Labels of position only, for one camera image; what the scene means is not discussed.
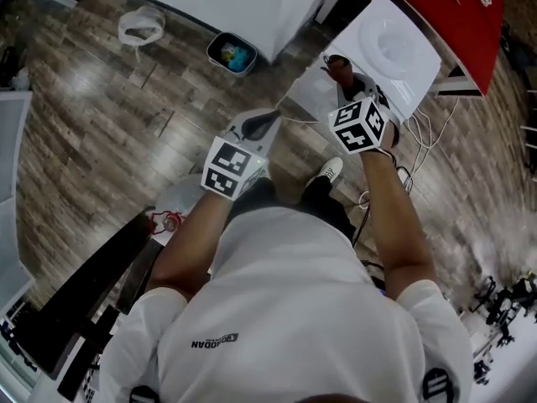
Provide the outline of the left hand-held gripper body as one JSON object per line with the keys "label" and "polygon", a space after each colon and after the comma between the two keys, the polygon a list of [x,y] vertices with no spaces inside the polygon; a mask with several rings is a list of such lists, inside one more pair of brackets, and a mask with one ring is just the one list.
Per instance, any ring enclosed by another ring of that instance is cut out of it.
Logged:
{"label": "left hand-held gripper body", "polygon": [[201,186],[236,201],[261,175],[281,125],[276,109],[239,113],[216,136],[204,164]]}

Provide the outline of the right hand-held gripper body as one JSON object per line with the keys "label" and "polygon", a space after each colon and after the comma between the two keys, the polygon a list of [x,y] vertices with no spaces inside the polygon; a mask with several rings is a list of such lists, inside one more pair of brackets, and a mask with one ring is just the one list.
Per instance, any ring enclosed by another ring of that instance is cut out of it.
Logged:
{"label": "right hand-held gripper body", "polygon": [[389,126],[394,129],[389,146],[392,148],[399,141],[401,120],[374,80],[371,80],[370,97],[361,92],[359,85],[359,93],[348,98],[347,88],[336,85],[336,109],[328,113],[328,127],[345,152],[359,154],[373,149],[385,152]]}

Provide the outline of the brown cleaning cloth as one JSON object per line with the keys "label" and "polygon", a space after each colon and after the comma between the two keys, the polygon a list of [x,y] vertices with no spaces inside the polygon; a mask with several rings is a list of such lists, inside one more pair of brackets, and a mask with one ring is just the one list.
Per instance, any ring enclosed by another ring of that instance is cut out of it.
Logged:
{"label": "brown cleaning cloth", "polygon": [[342,88],[353,86],[354,77],[352,64],[347,57],[341,55],[324,55],[325,65],[321,68],[329,77]]}

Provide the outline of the white water dispenser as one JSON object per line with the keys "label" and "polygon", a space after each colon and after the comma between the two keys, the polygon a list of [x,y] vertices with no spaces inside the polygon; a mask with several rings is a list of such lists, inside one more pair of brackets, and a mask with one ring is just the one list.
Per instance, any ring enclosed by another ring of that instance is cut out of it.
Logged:
{"label": "white water dispenser", "polygon": [[402,10],[391,0],[372,0],[286,93],[309,119],[323,123],[342,106],[336,82],[321,69],[331,55],[347,58],[353,73],[373,79],[400,121],[420,105],[441,66],[430,41]]}

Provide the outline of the person's right forearm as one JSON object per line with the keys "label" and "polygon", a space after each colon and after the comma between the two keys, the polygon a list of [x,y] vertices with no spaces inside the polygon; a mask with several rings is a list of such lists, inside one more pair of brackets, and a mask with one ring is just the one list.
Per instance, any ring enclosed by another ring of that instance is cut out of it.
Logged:
{"label": "person's right forearm", "polygon": [[395,300],[417,281],[434,281],[434,263],[418,214],[392,158],[379,152],[365,152],[361,160],[386,293]]}

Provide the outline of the person's left forearm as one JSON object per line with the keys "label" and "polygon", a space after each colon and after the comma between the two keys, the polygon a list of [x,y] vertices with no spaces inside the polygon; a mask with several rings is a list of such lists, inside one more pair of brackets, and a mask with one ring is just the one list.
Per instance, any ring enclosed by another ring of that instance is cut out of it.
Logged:
{"label": "person's left forearm", "polygon": [[209,280],[232,205],[231,200],[206,192],[155,260],[146,290],[171,288],[189,301]]}

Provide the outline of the clear water bottle red cap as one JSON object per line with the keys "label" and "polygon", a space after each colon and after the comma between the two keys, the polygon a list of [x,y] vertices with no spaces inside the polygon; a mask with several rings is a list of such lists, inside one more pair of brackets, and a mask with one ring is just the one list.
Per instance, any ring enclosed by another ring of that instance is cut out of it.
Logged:
{"label": "clear water bottle red cap", "polygon": [[201,174],[191,174],[167,188],[150,212],[152,239],[165,246],[202,198]]}

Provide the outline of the person's right white shoe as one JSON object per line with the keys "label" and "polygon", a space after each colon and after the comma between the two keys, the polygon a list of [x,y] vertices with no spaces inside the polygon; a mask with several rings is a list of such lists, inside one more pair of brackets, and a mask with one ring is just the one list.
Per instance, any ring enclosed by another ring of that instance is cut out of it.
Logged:
{"label": "person's right white shoe", "polygon": [[306,183],[306,187],[308,187],[312,182],[320,178],[326,178],[330,182],[330,184],[333,185],[333,182],[341,174],[342,169],[343,169],[342,158],[340,157],[331,158],[321,167],[321,169],[319,170],[316,176],[308,180],[308,182]]}

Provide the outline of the grey trash bin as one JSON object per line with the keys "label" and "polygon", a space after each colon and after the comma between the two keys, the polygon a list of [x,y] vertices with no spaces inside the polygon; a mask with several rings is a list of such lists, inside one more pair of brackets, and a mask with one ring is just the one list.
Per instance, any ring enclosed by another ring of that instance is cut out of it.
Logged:
{"label": "grey trash bin", "polygon": [[255,66],[257,49],[241,37],[228,32],[219,33],[207,46],[210,63],[237,77],[246,76]]}

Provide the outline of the white table with red cover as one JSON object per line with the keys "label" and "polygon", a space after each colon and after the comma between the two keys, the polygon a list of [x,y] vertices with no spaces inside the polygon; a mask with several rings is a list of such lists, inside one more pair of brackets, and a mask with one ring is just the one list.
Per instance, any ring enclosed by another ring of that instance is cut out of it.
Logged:
{"label": "white table with red cover", "polygon": [[443,96],[484,97],[493,78],[503,25],[503,0],[402,0],[441,39],[456,69],[433,86]]}

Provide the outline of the person's white t-shirt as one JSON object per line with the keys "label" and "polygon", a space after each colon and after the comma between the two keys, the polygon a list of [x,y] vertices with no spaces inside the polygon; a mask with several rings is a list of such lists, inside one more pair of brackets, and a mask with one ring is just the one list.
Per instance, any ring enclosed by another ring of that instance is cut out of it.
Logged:
{"label": "person's white t-shirt", "polygon": [[292,403],[344,394],[369,403],[468,403],[467,330],[438,285],[384,296],[347,237],[284,208],[234,218],[211,280],[189,301],[148,291],[101,361],[98,403],[138,385],[161,403]]}

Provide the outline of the white plastic bag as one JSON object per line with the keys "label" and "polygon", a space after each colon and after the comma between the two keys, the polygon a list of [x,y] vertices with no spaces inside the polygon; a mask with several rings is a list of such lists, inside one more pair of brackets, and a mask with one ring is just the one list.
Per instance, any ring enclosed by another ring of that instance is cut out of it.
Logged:
{"label": "white plastic bag", "polygon": [[133,48],[137,61],[141,61],[140,48],[162,39],[164,28],[164,14],[156,8],[142,6],[119,19],[117,37],[122,44]]}

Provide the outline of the frosted glass partition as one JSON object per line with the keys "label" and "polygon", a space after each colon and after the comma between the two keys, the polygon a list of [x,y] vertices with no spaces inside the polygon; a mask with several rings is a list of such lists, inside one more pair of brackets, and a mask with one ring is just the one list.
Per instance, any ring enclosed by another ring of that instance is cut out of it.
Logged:
{"label": "frosted glass partition", "polygon": [[0,317],[34,283],[20,260],[16,225],[18,158],[32,96],[0,92]]}

